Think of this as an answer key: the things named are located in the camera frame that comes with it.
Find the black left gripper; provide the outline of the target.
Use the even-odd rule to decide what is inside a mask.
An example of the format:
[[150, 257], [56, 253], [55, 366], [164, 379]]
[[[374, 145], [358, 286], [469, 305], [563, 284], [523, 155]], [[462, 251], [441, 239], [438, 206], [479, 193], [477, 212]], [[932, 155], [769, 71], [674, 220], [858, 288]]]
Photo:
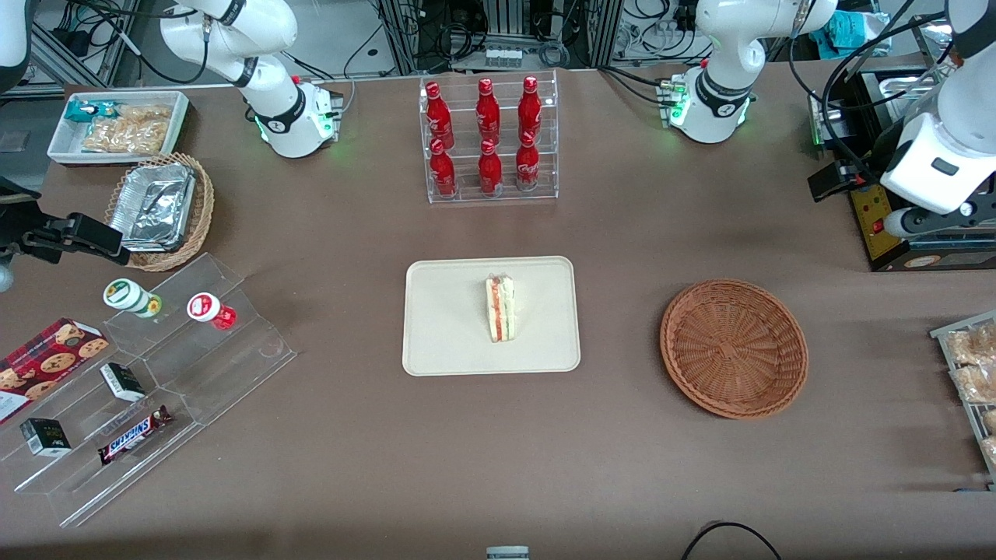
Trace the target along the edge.
[[838, 159], [808, 177], [812, 201], [819, 203], [840, 192], [868, 191], [877, 187], [879, 179], [873, 173], [862, 171], [857, 164]]

